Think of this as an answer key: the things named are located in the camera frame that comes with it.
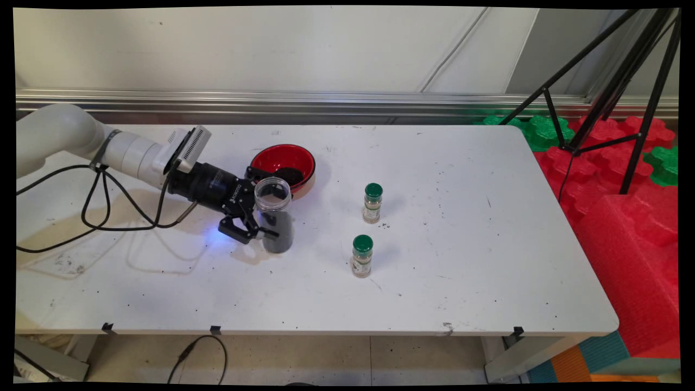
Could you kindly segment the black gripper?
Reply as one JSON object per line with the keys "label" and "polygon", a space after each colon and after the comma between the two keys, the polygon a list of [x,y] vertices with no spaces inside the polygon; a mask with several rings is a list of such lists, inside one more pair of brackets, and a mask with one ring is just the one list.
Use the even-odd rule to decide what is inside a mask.
{"label": "black gripper", "polygon": [[261,212],[254,210],[253,193],[253,184],[274,176],[273,172],[247,166],[245,178],[239,178],[209,163],[195,163],[188,173],[169,172],[168,192],[223,213],[218,230],[237,242],[247,244],[256,238],[276,240],[280,233],[264,225]]}

